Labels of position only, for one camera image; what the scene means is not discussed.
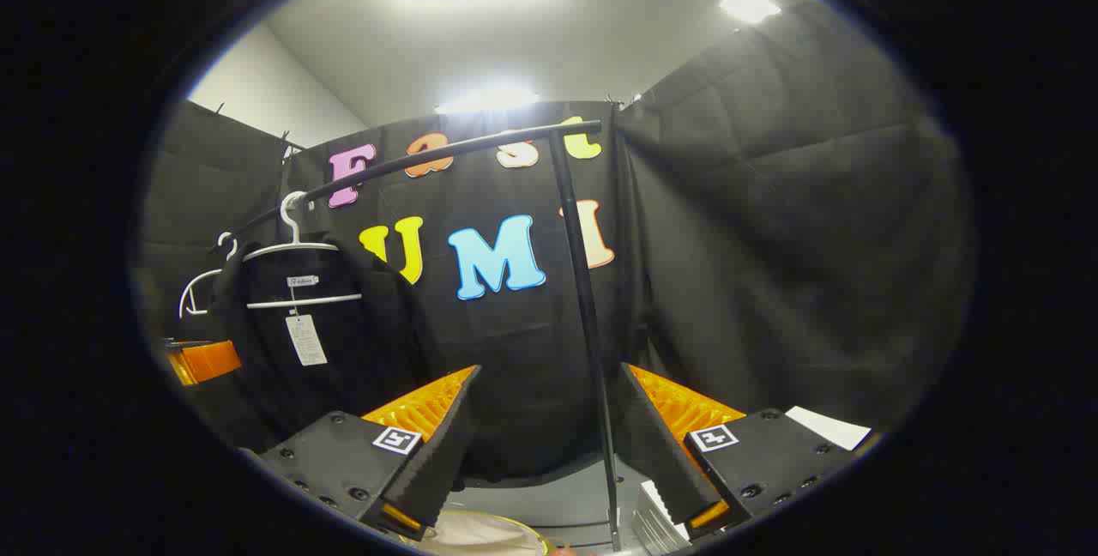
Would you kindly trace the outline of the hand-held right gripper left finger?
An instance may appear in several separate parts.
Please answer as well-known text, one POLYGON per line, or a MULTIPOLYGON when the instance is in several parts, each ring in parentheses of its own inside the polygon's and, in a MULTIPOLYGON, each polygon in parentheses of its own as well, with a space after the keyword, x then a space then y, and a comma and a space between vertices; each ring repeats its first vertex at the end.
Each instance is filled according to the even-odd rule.
POLYGON ((467 399, 481 372, 479 365, 456 370, 365 415, 332 411, 244 458, 337 516, 422 541, 474 440, 467 399))

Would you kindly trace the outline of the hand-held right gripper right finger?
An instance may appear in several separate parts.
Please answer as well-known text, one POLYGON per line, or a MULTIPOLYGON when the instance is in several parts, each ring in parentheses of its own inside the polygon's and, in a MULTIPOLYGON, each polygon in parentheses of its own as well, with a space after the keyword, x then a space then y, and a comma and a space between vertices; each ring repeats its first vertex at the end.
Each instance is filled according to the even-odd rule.
POLYGON ((778 410, 744 413, 620 365, 621 451, 690 540, 766 516, 854 462, 778 410))

